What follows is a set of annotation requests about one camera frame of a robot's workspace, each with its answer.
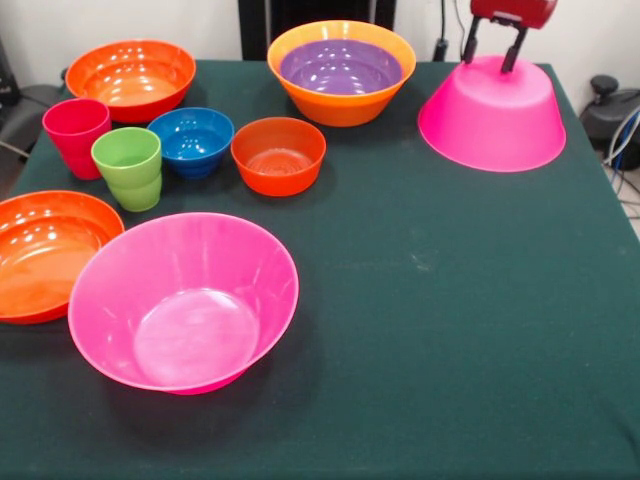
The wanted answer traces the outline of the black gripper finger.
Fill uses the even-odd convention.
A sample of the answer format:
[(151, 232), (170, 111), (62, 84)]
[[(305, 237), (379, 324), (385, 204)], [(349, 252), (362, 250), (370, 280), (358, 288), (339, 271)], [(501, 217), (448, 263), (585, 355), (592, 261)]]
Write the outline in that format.
[(503, 74), (507, 74), (513, 71), (517, 57), (520, 53), (521, 47), (526, 38), (527, 31), (528, 29), (526, 27), (518, 28), (518, 34), (516, 36), (516, 39), (514, 43), (507, 50), (507, 53), (504, 57), (504, 60), (501, 66), (501, 72)]
[(477, 40), (477, 31), (480, 25), (482, 18), (474, 17), (466, 38), (466, 43), (464, 47), (463, 54), (461, 56), (461, 60), (465, 64), (470, 64), (475, 56), (478, 40)]

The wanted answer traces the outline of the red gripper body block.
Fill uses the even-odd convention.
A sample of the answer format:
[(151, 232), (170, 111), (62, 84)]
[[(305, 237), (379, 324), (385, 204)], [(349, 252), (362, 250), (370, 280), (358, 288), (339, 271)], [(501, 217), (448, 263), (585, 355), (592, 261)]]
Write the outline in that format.
[(557, 0), (471, 0), (474, 17), (517, 28), (542, 29), (556, 9)]

